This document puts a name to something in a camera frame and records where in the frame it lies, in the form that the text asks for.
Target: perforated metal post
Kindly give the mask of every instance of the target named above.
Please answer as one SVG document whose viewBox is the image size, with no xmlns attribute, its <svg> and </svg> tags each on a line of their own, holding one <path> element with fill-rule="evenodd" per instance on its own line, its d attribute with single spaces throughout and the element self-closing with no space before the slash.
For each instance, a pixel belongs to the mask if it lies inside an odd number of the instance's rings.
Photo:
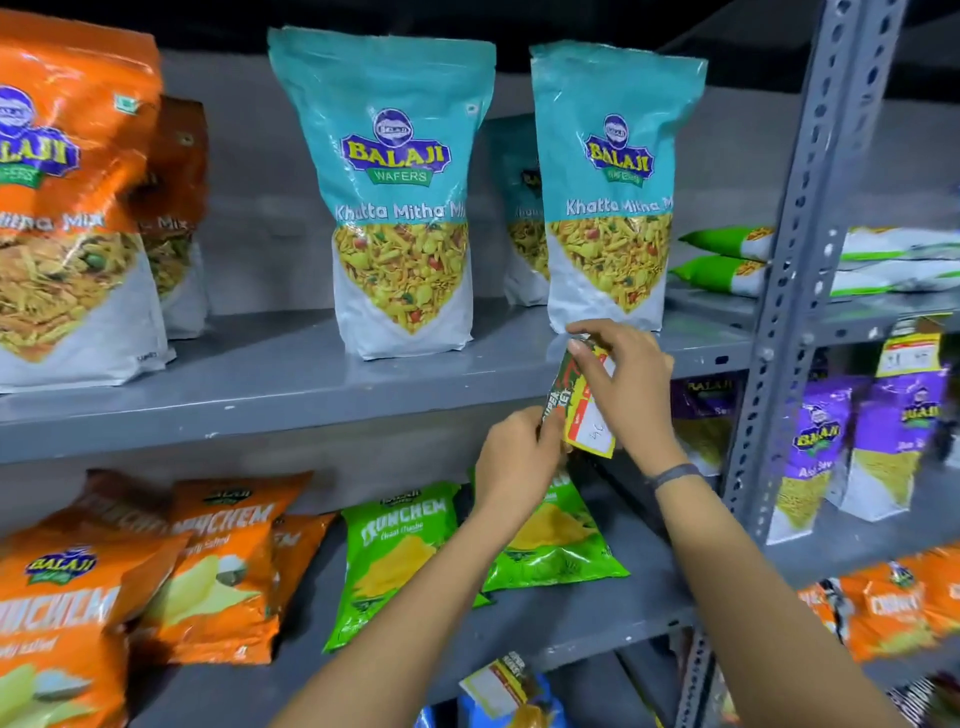
<svg viewBox="0 0 960 728">
<path fill-rule="evenodd" d="M 800 127 L 780 201 L 775 255 L 756 319 L 747 378 L 721 497 L 751 536 L 766 541 L 816 338 L 870 148 L 906 0 L 828 0 L 804 80 Z M 724 685 L 697 632 L 677 728 L 720 719 Z"/>
</svg>

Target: hand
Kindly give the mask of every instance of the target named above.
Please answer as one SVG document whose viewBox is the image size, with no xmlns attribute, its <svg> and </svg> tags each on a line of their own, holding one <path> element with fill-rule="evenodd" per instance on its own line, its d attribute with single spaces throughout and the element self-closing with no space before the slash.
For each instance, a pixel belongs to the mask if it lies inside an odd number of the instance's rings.
<svg viewBox="0 0 960 728">
<path fill-rule="evenodd" d="M 542 416 L 542 407 L 527 407 L 491 427 L 477 460 L 473 514 L 502 526 L 504 543 L 537 510 L 560 465 L 564 413 L 540 425 Z"/>
<path fill-rule="evenodd" d="M 685 463 L 670 418 L 673 357 L 660 351 L 654 335 L 610 319 L 578 321 L 566 330 L 590 334 L 616 362 L 610 377 L 586 344 L 577 339 L 567 344 L 604 420 L 636 466 L 654 477 Z"/>
</svg>

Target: orange snack packet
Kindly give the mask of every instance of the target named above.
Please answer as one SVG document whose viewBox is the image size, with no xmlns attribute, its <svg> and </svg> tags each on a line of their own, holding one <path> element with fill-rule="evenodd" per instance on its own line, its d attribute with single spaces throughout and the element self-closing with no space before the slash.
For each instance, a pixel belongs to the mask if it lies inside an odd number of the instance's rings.
<svg viewBox="0 0 960 728">
<path fill-rule="evenodd" d="M 288 515 L 274 522 L 274 564 L 280 577 L 275 605 L 281 619 L 336 517 L 336 513 L 324 513 L 321 516 Z"/>
<path fill-rule="evenodd" d="M 0 724 L 127 725 L 127 638 L 186 536 L 119 541 L 42 528 L 0 559 Z"/>
<path fill-rule="evenodd" d="M 908 556 L 841 577 L 853 606 L 848 648 L 857 662 L 936 643 L 926 617 L 923 573 L 922 557 Z"/>
<path fill-rule="evenodd" d="M 138 663 L 271 661 L 279 629 L 272 526 L 312 476 L 174 485 L 170 530 L 190 542 L 132 635 Z"/>
<path fill-rule="evenodd" d="M 169 358 L 125 199 L 162 80 L 151 36 L 0 11 L 0 394 L 121 384 Z"/>
<path fill-rule="evenodd" d="M 69 532 L 82 525 L 95 525 L 130 536 L 162 536 L 168 523 L 166 502 L 118 471 L 86 472 L 84 491 L 70 505 L 47 516 L 39 525 Z"/>
<path fill-rule="evenodd" d="M 204 105 L 162 96 L 147 159 L 147 181 L 131 195 L 163 320 L 171 339 L 203 333 L 207 314 L 200 249 L 193 237 L 206 212 Z"/>
<path fill-rule="evenodd" d="M 960 543 L 924 554 L 926 617 L 937 637 L 960 631 Z"/>
</svg>

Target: black wristband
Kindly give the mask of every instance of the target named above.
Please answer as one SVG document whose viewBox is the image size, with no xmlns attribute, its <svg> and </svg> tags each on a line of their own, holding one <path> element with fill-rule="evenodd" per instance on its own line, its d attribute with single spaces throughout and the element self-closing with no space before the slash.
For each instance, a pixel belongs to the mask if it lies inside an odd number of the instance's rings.
<svg viewBox="0 0 960 728">
<path fill-rule="evenodd" d="M 697 466 L 693 463 L 683 463 L 682 465 L 675 466 L 669 470 L 665 470 L 657 477 L 650 478 L 650 485 L 653 490 L 657 490 L 661 485 L 669 483 L 671 480 L 676 480 L 678 477 L 684 477 L 685 475 L 699 475 L 700 471 L 697 470 Z"/>
</svg>

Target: finger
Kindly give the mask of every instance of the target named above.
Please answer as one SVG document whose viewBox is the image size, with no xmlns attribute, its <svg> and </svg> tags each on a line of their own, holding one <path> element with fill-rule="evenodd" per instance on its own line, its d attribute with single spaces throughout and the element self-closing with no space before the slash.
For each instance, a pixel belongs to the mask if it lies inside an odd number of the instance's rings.
<svg viewBox="0 0 960 728">
<path fill-rule="evenodd" d="M 566 343 L 566 348 L 573 356 L 574 361 L 577 362 L 580 371 L 584 373 L 594 398 L 600 402 L 602 408 L 612 395 L 613 381 L 610 379 L 610 375 L 603 368 L 600 359 L 593 354 L 590 347 L 584 342 L 570 339 Z"/>
</svg>

